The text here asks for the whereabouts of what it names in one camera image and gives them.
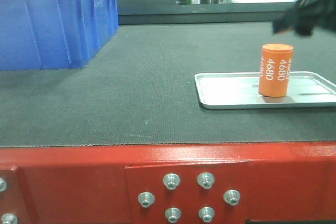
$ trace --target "gray textured mat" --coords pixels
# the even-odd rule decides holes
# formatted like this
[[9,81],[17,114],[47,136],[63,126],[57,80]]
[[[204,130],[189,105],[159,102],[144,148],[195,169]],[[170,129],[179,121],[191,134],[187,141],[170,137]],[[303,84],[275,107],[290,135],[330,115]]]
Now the gray textured mat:
[[336,36],[270,23],[121,26],[83,69],[0,72],[0,147],[336,140],[336,108],[211,111],[194,75],[256,72],[263,44],[336,82]]

